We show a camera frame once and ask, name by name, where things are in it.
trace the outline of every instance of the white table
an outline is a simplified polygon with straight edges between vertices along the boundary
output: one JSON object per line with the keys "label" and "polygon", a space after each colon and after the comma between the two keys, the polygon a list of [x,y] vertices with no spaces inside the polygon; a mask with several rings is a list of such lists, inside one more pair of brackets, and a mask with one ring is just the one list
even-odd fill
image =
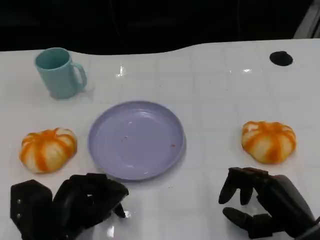
{"label": "white table", "polygon": [[[275,51],[294,63],[276,66]],[[112,217],[85,232],[81,240],[246,240],[218,204],[229,167],[256,167],[288,176],[320,215],[320,40],[209,43],[173,52],[96,56],[72,53],[88,76],[87,91],[69,100],[49,97],[33,51],[0,52],[0,240],[19,240],[9,218],[10,186],[35,179],[56,193],[73,174],[98,172],[87,149],[94,120],[114,104],[149,100],[180,118],[187,137],[184,161],[154,180],[125,183],[128,218]],[[279,121],[297,135],[297,150],[284,164],[261,165],[241,147],[242,125]],[[19,161],[22,138],[63,127],[73,130],[78,152],[53,174],[35,175]],[[239,193],[226,204],[241,209]],[[255,198],[244,207],[262,208]],[[278,233],[273,239],[290,239]]]}

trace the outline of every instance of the teal mug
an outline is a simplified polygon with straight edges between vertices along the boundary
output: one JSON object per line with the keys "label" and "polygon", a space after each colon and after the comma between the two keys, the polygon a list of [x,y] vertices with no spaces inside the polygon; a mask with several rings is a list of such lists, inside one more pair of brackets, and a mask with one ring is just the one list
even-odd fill
{"label": "teal mug", "polygon": [[[35,58],[34,64],[50,95],[55,99],[71,98],[87,85],[84,68],[72,62],[66,49],[48,48]],[[75,68],[80,72],[81,82],[77,80]]]}

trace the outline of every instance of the orange and white pumpkin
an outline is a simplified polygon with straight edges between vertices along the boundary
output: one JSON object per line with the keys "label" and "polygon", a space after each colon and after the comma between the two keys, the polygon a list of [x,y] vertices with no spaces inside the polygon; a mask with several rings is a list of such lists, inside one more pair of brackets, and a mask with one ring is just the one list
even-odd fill
{"label": "orange and white pumpkin", "polygon": [[249,121],[242,128],[242,147],[263,164],[282,163],[296,149],[291,127],[279,122]]}
{"label": "orange and white pumpkin", "polygon": [[20,160],[34,173],[58,170],[77,151],[77,140],[69,129],[56,128],[29,133],[22,140]]}

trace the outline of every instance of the plate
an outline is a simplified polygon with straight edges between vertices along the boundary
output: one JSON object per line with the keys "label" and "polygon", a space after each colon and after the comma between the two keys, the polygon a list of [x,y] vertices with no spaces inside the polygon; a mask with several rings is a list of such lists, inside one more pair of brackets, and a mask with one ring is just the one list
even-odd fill
{"label": "plate", "polygon": [[169,109],[148,101],[130,101],[111,107],[94,122],[88,148],[106,174],[140,181],[179,161],[186,139],[181,122]]}

